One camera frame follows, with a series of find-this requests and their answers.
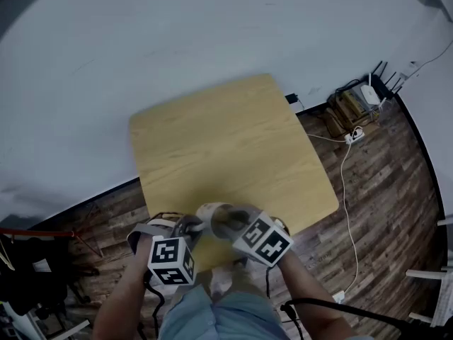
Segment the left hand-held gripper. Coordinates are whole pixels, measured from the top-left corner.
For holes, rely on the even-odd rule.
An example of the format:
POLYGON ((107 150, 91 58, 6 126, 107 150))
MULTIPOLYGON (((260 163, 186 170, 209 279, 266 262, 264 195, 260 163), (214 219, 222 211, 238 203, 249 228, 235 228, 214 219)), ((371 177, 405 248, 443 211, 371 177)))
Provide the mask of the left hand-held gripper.
POLYGON ((148 222, 137 224, 127 242, 137 252, 140 237, 152 238, 147 272, 162 285, 192 285, 195 282, 195 260, 192 250, 201 239, 204 222, 196 215, 160 212, 148 222))

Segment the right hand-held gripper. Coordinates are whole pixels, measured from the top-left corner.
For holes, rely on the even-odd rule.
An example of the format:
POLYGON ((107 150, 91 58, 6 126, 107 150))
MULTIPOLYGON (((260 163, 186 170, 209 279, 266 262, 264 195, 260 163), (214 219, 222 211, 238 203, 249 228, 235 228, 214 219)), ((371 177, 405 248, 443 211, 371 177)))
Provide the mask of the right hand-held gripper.
POLYGON ((232 247, 250 259, 275 266, 294 244, 283 223, 256 206, 233 206, 229 214, 233 220, 227 222, 227 232, 237 235, 232 247))

